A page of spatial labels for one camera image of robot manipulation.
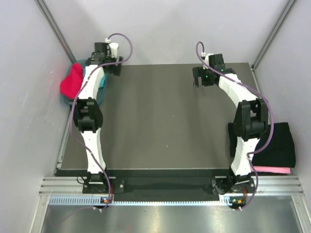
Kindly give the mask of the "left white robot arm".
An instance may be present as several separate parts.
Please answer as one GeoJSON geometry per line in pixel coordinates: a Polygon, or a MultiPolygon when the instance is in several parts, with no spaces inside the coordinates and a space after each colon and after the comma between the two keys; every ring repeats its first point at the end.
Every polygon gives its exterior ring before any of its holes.
{"type": "Polygon", "coordinates": [[[103,43],[94,44],[95,51],[86,61],[85,76],[82,87],[78,91],[76,102],[71,104],[71,124],[79,130],[83,141],[76,140],[86,149],[87,182],[93,183],[99,192],[110,188],[110,180],[105,178],[106,164],[103,160],[100,133],[103,115],[97,102],[97,94],[101,80],[105,74],[120,76],[122,61],[118,56],[119,44],[106,39],[103,43]]]}

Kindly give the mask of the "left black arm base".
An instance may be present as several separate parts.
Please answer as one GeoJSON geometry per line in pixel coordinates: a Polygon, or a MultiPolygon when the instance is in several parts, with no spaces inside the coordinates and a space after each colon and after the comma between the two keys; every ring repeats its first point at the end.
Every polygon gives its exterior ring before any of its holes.
{"type": "Polygon", "coordinates": [[[125,188],[125,178],[109,178],[110,185],[106,177],[101,172],[98,174],[87,173],[83,179],[83,194],[122,194],[125,188]]]}

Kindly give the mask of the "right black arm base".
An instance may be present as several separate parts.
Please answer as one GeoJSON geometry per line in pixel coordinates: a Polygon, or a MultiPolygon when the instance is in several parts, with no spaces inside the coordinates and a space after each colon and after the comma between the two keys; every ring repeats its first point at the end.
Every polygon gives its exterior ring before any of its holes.
{"type": "Polygon", "coordinates": [[[244,183],[233,184],[226,176],[216,176],[211,179],[212,191],[219,195],[224,194],[242,194],[244,191],[253,193],[255,190],[255,182],[252,178],[244,183]]]}

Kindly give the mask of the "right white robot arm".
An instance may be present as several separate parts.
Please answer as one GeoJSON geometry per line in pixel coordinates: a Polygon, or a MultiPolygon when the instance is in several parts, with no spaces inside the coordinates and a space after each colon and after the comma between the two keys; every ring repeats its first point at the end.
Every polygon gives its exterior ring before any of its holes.
{"type": "Polygon", "coordinates": [[[199,58],[204,63],[192,69],[194,87],[216,85],[236,107],[232,131],[237,144],[226,184],[230,191],[238,192],[250,181],[251,153],[268,129],[268,107],[263,98],[256,97],[241,82],[233,69],[225,67],[222,54],[202,52],[199,58]]]}

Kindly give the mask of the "cyan t shirt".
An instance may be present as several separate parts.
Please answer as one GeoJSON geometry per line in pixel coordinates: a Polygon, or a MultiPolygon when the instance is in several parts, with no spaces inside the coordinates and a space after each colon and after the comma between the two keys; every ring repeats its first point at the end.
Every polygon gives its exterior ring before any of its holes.
{"type": "Polygon", "coordinates": [[[101,78],[101,81],[100,81],[100,84],[99,84],[99,88],[103,88],[104,87],[105,80],[106,80],[106,74],[104,74],[103,77],[101,78]]]}

